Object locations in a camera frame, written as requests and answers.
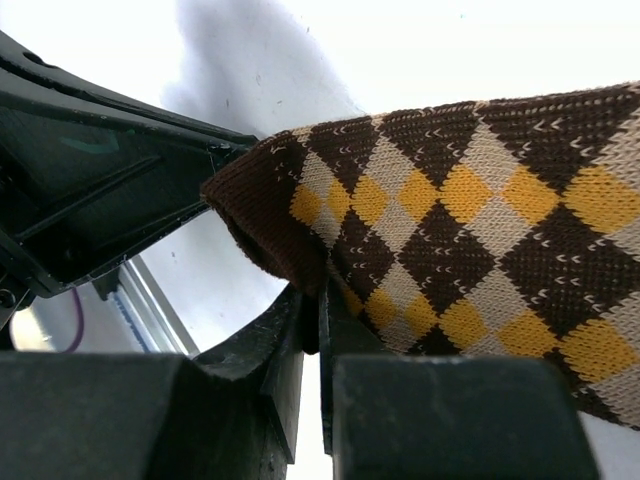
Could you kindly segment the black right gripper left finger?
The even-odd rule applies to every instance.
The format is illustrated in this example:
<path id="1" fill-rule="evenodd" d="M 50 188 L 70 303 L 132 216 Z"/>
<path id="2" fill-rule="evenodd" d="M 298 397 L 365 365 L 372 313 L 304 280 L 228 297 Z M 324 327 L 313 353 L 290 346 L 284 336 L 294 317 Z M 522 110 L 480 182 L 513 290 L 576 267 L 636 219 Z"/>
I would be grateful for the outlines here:
<path id="1" fill-rule="evenodd" d="M 302 296 L 286 288 L 216 347 L 5 352 L 5 479 L 282 479 L 294 461 Z"/>

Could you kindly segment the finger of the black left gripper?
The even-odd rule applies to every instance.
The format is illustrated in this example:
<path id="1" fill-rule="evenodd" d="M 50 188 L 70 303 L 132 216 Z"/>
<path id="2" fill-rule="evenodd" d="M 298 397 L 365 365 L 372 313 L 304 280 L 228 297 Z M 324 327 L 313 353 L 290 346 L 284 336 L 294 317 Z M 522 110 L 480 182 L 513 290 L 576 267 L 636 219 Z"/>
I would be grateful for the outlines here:
<path id="1" fill-rule="evenodd" d="M 113 92 L 1 38 L 1 320 L 117 269 L 205 204 L 255 137 Z"/>

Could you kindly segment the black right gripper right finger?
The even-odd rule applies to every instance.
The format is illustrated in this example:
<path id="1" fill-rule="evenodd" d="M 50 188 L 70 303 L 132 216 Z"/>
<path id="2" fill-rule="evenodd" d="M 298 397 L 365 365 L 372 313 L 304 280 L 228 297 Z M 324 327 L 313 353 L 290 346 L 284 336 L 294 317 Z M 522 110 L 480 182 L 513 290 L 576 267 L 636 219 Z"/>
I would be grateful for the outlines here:
<path id="1" fill-rule="evenodd" d="M 558 370 L 387 351 L 340 290 L 319 299 L 324 445 L 337 479 L 596 479 Z"/>

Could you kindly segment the brown argyle sock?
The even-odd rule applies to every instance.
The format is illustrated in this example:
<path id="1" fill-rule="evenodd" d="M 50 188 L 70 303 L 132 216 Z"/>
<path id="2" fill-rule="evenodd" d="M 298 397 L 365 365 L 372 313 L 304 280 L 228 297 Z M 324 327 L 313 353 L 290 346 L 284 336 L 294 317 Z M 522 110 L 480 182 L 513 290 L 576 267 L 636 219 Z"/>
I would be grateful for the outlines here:
<path id="1" fill-rule="evenodd" d="M 294 128 L 202 187 L 245 255 L 390 350 L 543 358 L 639 425 L 639 86 Z"/>

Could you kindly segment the aluminium rail frame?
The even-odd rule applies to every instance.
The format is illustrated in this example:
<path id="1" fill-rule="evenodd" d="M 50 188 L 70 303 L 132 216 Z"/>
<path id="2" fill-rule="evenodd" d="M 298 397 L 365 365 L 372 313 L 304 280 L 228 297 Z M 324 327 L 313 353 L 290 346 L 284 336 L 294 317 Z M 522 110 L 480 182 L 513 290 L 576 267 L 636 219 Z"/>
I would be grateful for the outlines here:
<path id="1" fill-rule="evenodd" d="M 194 357 L 199 349 L 141 256 L 118 270 L 110 298 L 145 353 L 178 353 Z"/>

